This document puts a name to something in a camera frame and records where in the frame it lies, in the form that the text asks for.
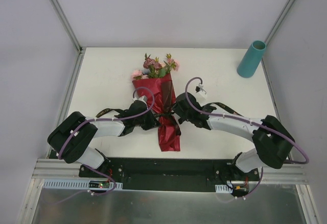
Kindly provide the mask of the black ribbon gold lettering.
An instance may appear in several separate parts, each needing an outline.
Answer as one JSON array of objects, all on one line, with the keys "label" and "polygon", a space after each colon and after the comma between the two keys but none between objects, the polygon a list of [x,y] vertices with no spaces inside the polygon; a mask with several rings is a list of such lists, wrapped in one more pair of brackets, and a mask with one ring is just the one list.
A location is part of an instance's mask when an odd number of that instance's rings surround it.
[{"label": "black ribbon gold lettering", "polygon": [[[193,105],[199,109],[200,111],[203,111],[203,112],[207,112],[207,113],[212,113],[214,110],[217,110],[217,108],[214,106],[216,105],[217,107],[221,108],[223,112],[226,112],[226,113],[230,113],[232,115],[237,115],[237,116],[242,116],[241,114],[239,114],[238,112],[236,112],[235,110],[231,109],[230,107],[224,105],[223,103],[210,103],[210,104],[206,104],[202,107],[199,107],[199,104],[194,102]],[[122,109],[104,109],[102,110],[101,112],[99,112],[97,115],[96,115],[96,118],[101,118],[102,116],[108,114],[109,112],[116,112],[117,115],[115,115],[116,118],[119,118],[119,111],[121,111]],[[172,111],[172,107],[169,108],[167,111],[165,112],[155,112],[153,113],[154,116],[156,118],[159,118],[159,117],[169,117],[169,116],[172,116],[174,114],[174,112]]]}]

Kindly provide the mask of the red flower bouquet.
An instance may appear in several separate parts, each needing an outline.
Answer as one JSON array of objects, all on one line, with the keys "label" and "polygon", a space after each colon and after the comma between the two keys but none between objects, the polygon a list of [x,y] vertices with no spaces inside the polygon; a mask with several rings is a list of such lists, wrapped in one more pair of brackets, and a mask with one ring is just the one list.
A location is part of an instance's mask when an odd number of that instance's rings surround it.
[{"label": "red flower bouquet", "polygon": [[[178,71],[179,63],[171,54],[166,54],[162,63],[158,57],[153,59],[145,54],[143,68],[143,71],[137,70],[132,74],[132,84],[138,89],[138,96],[147,98],[147,104],[154,113],[167,111],[176,101],[171,72]],[[159,117],[158,121],[161,124],[158,128],[160,150],[179,152],[181,131],[174,116]]]}]

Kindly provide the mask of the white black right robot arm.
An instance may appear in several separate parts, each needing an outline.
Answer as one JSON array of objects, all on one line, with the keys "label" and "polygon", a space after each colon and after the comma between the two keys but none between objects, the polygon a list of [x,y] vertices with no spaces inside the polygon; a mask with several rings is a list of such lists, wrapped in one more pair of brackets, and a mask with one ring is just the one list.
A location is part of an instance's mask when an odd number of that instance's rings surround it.
[{"label": "white black right robot arm", "polygon": [[285,135],[292,140],[291,135],[271,115],[264,119],[250,120],[222,103],[201,106],[190,93],[179,95],[172,110],[179,116],[179,123],[188,121],[198,128],[228,132],[254,144],[253,149],[237,154],[231,163],[230,175],[238,181],[258,167],[280,169],[293,147],[281,136]]}]

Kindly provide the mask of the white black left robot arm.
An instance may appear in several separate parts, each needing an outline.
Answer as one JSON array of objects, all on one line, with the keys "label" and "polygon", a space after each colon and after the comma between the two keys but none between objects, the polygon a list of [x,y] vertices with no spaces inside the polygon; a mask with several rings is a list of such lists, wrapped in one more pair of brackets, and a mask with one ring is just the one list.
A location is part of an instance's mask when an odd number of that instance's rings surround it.
[{"label": "white black left robot arm", "polygon": [[68,116],[47,138],[48,144],[57,152],[58,158],[67,164],[79,162],[90,167],[96,177],[108,172],[105,156],[89,146],[94,138],[122,137],[135,127],[144,131],[158,128],[159,121],[140,99],[134,100],[128,109],[104,109],[95,118],[76,111]]}]

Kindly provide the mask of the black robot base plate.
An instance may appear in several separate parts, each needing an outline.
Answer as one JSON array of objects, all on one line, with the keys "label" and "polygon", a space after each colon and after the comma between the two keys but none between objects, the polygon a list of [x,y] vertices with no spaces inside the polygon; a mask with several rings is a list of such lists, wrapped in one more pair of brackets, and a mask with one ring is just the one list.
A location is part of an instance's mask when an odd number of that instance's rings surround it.
[{"label": "black robot base plate", "polygon": [[243,173],[232,160],[109,158],[99,172],[124,190],[214,192],[215,185],[256,182],[259,171]]}]

